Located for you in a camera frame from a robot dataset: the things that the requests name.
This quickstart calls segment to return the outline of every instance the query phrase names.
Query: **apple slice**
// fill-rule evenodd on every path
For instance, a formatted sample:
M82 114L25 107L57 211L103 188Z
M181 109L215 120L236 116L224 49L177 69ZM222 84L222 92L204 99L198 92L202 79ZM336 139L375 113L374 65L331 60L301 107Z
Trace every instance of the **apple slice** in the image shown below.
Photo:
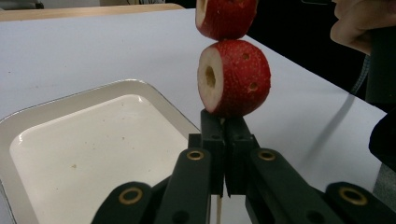
M252 112L262 105L271 87L267 59L245 40L223 40L204 49L197 79L205 109L222 118Z
M258 0L197 0L195 25L215 40L244 36L256 17Z

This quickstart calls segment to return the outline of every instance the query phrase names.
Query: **wooden table edge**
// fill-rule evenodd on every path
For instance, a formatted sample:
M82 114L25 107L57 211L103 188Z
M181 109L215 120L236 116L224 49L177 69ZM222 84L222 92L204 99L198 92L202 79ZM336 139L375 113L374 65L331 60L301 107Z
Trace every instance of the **wooden table edge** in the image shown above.
M130 5L114 7L70 7L51 9L1 10L0 21L28 21L70 17L104 16L127 13L183 9L174 4Z

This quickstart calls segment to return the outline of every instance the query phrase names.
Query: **apple core hole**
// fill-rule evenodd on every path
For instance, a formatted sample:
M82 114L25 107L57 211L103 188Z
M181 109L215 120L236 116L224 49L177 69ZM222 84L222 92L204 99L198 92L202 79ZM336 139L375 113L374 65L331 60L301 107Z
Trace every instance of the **apple core hole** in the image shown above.
M248 89L250 91L256 91L259 88L259 85L257 85L257 82L252 82L250 83L250 85L248 86Z
M208 66L206 68L205 76L206 76L207 86L210 88L215 88L216 85L215 72L213 71L213 68L211 66Z

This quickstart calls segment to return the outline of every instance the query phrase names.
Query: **black cable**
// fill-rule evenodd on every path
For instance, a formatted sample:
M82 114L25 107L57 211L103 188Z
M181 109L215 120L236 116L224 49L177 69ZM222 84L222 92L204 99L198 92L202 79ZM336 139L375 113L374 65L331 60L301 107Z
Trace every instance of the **black cable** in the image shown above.
M349 92L352 95L356 95L358 90L361 88L361 84L363 84L364 80L367 78L369 74L370 68L370 56L366 55L363 62L363 67L361 68L361 74L358 77L355 85L352 87L352 90Z

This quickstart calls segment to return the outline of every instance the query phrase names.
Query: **dark background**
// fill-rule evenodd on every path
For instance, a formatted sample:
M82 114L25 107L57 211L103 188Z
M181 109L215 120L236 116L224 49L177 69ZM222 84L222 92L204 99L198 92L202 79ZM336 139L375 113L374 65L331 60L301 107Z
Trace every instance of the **dark background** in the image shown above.
M195 8L195 0L171 2ZM247 35L350 91L361 72L365 55L330 40L330 30L337 21L334 7L335 4L304 4L301 0L260 0L257 16ZM357 94L362 99L364 87L363 84Z

